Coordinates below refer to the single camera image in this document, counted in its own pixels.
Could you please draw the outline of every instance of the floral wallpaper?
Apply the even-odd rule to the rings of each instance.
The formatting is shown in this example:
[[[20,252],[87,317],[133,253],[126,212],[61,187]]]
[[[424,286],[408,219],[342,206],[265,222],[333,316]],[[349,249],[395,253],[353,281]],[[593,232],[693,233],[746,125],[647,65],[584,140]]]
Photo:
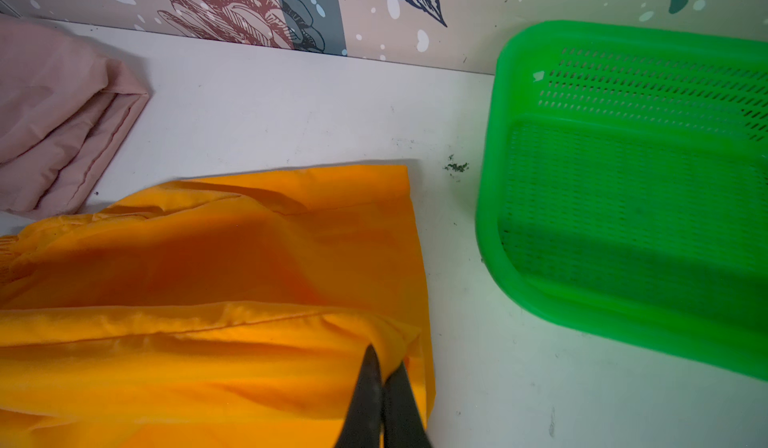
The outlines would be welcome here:
[[[506,40],[551,19],[768,41],[768,0],[2,1],[21,16],[485,73]]]

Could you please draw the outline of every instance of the white tabletop surface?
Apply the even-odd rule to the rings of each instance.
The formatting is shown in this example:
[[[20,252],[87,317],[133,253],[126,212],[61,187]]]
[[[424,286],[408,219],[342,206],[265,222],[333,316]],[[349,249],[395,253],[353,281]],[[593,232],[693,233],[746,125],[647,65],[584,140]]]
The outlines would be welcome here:
[[[145,187],[283,167],[409,166],[429,288],[436,448],[768,446],[768,383],[547,323],[491,279],[475,198],[493,77],[56,23],[150,102],[84,210]],[[443,169],[448,157],[465,173]],[[27,223],[0,216],[0,233]]]

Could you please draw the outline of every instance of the pink cloth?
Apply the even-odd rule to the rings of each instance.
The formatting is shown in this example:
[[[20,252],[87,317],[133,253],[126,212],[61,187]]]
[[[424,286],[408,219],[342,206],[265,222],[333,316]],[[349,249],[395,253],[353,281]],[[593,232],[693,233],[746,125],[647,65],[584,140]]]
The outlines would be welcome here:
[[[75,212],[148,100],[121,61],[0,14],[0,210]]]

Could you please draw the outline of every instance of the basket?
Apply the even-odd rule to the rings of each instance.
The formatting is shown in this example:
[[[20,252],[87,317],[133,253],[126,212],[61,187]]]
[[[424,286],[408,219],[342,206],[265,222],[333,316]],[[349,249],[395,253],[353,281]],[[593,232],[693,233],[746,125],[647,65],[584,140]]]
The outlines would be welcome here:
[[[768,44],[552,21],[498,59],[476,228],[499,287],[768,380]]]

